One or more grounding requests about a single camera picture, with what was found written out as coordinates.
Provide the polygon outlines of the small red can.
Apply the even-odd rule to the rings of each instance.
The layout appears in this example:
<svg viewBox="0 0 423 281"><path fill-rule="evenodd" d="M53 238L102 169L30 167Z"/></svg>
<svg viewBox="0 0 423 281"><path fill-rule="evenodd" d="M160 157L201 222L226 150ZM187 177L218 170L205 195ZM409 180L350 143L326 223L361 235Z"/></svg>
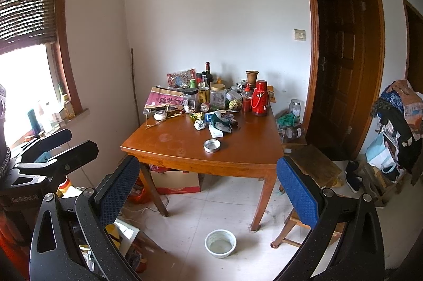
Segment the small red can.
<svg viewBox="0 0 423 281"><path fill-rule="evenodd" d="M210 111L210 103L204 102L200 105L200 111L202 113L208 113Z"/></svg>

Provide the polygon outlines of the pink paper gift bag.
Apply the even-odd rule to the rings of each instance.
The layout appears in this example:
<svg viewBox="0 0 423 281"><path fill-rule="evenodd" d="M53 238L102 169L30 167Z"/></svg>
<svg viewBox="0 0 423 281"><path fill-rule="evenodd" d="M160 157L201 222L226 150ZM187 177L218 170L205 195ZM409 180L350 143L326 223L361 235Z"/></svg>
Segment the pink paper gift bag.
<svg viewBox="0 0 423 281"><path fill-rule="evenodd" d="M144 105L144 111L147 113L151 110L164 110L170 107L183 108L183 93L157 86L152 87Z"/></svg>

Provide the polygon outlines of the wooden stool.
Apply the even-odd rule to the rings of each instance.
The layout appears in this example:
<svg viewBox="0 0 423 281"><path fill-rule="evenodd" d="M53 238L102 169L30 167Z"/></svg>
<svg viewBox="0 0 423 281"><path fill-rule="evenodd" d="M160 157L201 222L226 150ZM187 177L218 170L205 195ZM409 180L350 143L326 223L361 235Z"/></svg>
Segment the wooden stool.
<svg viewBox="0 0 423 281"><path fill-rule="evenodd" d="M341 178L342 170L316 147L312 145L305 146L302 149L298 149L290 154L284 155L284 157L286 156L291 157L297 164L298 168L304 174L310 176L320 189L336 189L343 186L343 180ZM284 221L282 231L279 233L277 238L271 242L270 246L277 249L281 244L287 243L294 247L299 247L301 245L300 242L292 241L287 238L287 235L295 226L303 226L309 229L311 228L301 222L292 206L292 211Z"/></svg>

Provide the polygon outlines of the white paper box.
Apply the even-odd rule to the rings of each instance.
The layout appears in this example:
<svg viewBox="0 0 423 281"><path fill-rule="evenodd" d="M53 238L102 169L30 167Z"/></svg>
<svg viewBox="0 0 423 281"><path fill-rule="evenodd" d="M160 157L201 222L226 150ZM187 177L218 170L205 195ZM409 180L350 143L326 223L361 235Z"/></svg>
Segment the white paper box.
<svg viewBox="0 0 423 281"><path fill-rule="evenodd" d="M211 123L208 124L208 128L213 139L222 138L224 136L224 132L215 128Z"/></svg>

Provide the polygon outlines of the small white round device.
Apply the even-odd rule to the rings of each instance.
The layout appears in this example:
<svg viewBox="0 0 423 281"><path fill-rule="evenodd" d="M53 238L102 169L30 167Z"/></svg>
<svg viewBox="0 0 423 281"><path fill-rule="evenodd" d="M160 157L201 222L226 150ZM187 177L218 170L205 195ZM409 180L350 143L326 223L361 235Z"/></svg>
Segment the small white round device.
<svg viewBox="0 0 423 281"><path fill-rule="evenodd" d="M162 121L162 120L165 120L167 118L167 115L168 115L168 113L166 113L165 110L157 110L153 114L153 118L156 121Z"/></svg>

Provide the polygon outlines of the brown clay vase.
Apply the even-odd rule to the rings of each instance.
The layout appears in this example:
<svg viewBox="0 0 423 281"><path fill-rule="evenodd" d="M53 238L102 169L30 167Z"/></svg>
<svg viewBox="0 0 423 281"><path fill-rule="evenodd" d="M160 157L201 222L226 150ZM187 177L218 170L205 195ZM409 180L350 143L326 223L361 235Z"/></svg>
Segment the brown clay vase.
<svg viewBox="0 0 423 281"><path fill-rule="evenodd" d="M247 83L252 87L255 88L256 87L256 82L258 79L258 74L259 72L256 70L247 70L246 71L246 75L247 75Z"/></svg>

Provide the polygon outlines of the black shoes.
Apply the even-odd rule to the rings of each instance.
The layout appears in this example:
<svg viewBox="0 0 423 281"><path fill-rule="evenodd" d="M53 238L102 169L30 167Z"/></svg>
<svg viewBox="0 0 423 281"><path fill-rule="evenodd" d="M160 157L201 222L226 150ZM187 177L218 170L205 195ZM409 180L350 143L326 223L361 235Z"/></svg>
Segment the black shoes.
<svg viewBox="0 0 423 281"><path fill-rule="evenodd" d="M356 174L358 170L358 164L354 161L349 161L344 172L346 174L346 183L351 188L353 193L358 193L361 189L362 177Z"/></svg>

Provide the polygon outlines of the black lid glass jar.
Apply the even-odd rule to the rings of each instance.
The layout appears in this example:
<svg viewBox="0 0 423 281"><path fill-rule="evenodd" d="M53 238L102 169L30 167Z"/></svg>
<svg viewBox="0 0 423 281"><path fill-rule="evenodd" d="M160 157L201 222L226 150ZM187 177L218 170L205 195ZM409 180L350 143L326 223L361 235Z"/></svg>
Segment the black lid glass jar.
<svg viewBox="0 0 423 281"><path fill-rule="evenodd" d="M185 113L192 114L198 110L198 94L197 88L187 88L183 91L183 109Z"/></svg>

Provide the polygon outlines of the gold lid plastic jar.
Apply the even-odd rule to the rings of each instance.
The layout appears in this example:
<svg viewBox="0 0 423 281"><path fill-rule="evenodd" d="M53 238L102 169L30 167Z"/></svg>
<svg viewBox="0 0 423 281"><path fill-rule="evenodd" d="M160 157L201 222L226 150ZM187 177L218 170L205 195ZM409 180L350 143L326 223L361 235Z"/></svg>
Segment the gold lid plastic jar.
<svg viewBox="0 0 423 281"><path fill-rule="evenodd" d="M210 103L214 110L224 110L226 108L226 93L224 84L215 83L211 85Z"/></svg>

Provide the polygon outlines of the foil ball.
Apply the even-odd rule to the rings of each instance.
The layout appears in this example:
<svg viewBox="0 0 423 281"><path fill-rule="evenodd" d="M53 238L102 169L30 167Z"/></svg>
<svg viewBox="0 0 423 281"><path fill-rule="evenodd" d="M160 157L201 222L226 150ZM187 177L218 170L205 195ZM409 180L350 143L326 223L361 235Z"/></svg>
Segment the foil ball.
<svg viewBox="0 0 423 281"><path fill-rule="evenodd" d="M206 127L206 122L204 120L195 120L194 127L196 130L203 130Z"/></svg>

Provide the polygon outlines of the low wooden side table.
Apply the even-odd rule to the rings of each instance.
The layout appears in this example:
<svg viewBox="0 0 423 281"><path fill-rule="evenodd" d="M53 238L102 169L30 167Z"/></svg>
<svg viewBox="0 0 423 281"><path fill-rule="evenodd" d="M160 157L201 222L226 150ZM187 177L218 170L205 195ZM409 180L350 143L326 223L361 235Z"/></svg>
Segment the low wooden side table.
<svg viewBox="0 0 423 281"><path fill-rule="evenodd" d="M302 149L307 146L307 141L305 139L305 136L301 136L293 140L288 140L286 137L283 137L281 140L281 144L284 154L290 154L293 151Z"/></svg>

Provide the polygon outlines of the yellow green snack wrapper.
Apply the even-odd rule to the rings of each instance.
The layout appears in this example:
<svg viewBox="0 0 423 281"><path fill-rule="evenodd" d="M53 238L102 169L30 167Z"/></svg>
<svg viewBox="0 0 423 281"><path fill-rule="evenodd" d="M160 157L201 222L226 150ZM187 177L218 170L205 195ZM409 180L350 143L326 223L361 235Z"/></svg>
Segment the yellow green snack wrapper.
<svg viewBox="0 0 423 281"><path fill-rule="evenodd" d="M191 120L203 120L204 119L204 113L198 112L198 113L190 113L189 117Z"/></svg>

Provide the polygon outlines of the red thermos flask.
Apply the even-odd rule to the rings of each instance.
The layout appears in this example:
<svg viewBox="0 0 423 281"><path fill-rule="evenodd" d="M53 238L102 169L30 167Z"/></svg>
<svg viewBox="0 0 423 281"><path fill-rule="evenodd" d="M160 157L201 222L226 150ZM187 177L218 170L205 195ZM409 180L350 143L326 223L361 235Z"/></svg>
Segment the red thermos flask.
<svg viewBox="0 0 423 281"><path fill-rule="evenodd" d="M258 80L252 94L252 112L256 116L266 116L269 108L268 82Z"/></svg>

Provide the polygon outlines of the round metal tin lid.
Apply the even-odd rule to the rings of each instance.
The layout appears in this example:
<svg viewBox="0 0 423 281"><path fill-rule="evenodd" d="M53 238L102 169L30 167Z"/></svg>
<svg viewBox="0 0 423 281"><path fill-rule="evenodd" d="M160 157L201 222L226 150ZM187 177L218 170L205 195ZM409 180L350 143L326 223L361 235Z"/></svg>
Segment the round metal tin lid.
<svg viewBox="0 0 423 281"><path fill-rule="evenodd" d="M204 142L203 147L207 153L215 153L221 148L222 144L218 139L208 139Z"/></svg>

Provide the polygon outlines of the glass jar on side table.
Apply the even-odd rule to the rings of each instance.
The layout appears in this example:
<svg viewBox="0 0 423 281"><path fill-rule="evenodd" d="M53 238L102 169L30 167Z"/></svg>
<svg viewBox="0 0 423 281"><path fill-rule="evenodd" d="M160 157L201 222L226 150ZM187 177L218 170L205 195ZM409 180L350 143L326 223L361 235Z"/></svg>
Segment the glass jar on side table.
<svg viewBox="0 0 423 281"><path fill-rule="evenodd" d="M292 99L289 105L289 113L294 115L297 119L300 118L301 102L298 99Z"/></svg>

